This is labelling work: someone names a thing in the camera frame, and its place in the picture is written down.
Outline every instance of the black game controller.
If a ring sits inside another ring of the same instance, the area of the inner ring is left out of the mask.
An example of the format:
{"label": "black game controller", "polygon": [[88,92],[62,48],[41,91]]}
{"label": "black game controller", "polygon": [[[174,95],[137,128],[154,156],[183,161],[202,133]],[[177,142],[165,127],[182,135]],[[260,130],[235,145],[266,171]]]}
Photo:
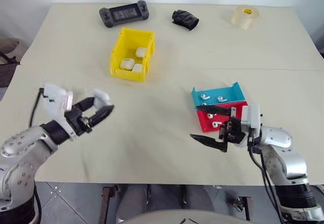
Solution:
{"label": "black game controller", "polygon": [[115,8],[102,8],[99,10],[99,14],[102,22],[108,28],[121,23],[146,20],[149,16],[145,1],[138,1],[137,3]]}

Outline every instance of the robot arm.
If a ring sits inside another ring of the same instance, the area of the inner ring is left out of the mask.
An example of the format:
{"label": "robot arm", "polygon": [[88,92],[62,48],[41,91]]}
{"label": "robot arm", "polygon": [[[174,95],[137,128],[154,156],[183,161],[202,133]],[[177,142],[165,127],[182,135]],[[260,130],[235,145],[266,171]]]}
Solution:
{"label": "robot arm", "polygon": [[[98,109],[97,112],[89,118],[83,117],[82,112],[92,106]],[[105,119],[113,107],[108,95],[96,90],[95,97],[82,100],[64,113],[64,120],[73,133],[65,130],[66,125],[52,120],[30,127],[5,141],[0,151],[1,224],[36,223],[34,177],[38,168],[58,150],[59,144],[91,132],[92,127]]]}
{"label": "robot arm", "polygon": [[[197,109],[212,114],[224,111],[213,105],[197,106]],[[282,128],[262,126],[258,105],[243,106],[241,119],[231,117],[225,123],[219,134],[222,142],[205,136],[191,136],[222,152],[227,152],[230,142],[262,154],[264,170],[275,185],[283,218],[290,223],[324,220],[322,208],[316,203],[308,184],[306,163],[294,148],[293,137]]]}

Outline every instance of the red tray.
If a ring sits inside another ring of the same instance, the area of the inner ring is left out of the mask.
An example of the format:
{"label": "red tray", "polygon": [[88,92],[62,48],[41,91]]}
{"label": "red tray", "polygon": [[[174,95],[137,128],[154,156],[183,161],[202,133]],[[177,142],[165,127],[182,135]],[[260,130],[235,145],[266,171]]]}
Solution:
{"label": "red tray", "polygon": [[[218,107],[222,107],[225,109],[235,107],[236,108],[236,118],[241,119],[242,116],[242,107],[248,105],[246,101],[227,103],[227,104],[215,104]],[[201,129],[203,132],[211,132],[211,131],[219,131],[220,126],[223,125],[226,121],[229,121],[229,116],[226,115],[214,115],[212,119],[208,119],[207,113],[203,111],[197,110],[197,115],[200,121]],[[213,121],[222,122],[219,124],[217,128],[213,128]]]}

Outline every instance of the masking tape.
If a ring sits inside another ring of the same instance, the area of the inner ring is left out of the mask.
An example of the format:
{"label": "masking tape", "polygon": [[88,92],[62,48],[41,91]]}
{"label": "masking tape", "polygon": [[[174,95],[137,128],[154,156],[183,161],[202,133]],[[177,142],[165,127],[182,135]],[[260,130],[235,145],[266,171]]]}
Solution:
{"label": "masking tape", "polygon": [[231,19],[231,24],[237,28],[247,30],[253,26],[258,17],[258,9],[248,5],[241,5],[237,7]]}

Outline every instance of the white earbud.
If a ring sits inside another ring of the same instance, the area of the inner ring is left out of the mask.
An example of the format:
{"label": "white earbud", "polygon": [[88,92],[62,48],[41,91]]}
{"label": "white earbud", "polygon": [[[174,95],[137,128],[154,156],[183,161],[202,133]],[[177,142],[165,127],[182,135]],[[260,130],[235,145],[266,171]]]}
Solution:
{"label": "white earbud", "polygon": [[200,98],[201,98],[202,100],[210,99],[210,97],[211,97],[211,96],[206,96],[206,94],[202,94],[202,95],[200,96]]}
{"label": "white earbud", "polygon": [[213,128],[217,128],[219,124],[222,124],[222,122],[214,121],[212,123]]}
{"label": "white earbud", "polygon": [[218,102],[220,102],[220,103],[223,103],[223,102],[226,102],[226,101],[227,101],[227,99],[223,99],[222,96],[219,96],[219,97],[217,98],[217,100],[218,100]]}

